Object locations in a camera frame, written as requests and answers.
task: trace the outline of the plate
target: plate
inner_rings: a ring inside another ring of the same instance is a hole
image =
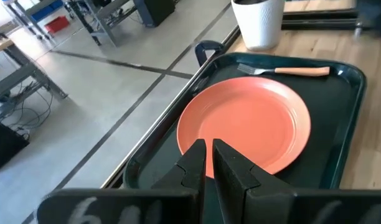
[[[196,139],[205,139],[208,177],[214,178],[215,138],[275,174],[300,155],[310,131],[308,109],[292,89],[267,78],[241,77],[199,93],[179,118],[177,141],[183,154]]]

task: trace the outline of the floor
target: floor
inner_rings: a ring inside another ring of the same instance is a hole
[[[69,97],[53,101],[31,143],[0,170],[0,223],[35,223],[32,211],[54,189],[99,188],[197,71],[194,44],[222,41],[236,25],[229,0],[181,0],[155,29],[131,17],[114,30],[118,48],[107,39],[98,47],[78,21],[52,42],[24,29],[11,35]],[[15,68],[0,59],[3,78]],[[47,105],[34,94],[25,107],[42,113]],[[24,110],[24,122],[33,118]]]

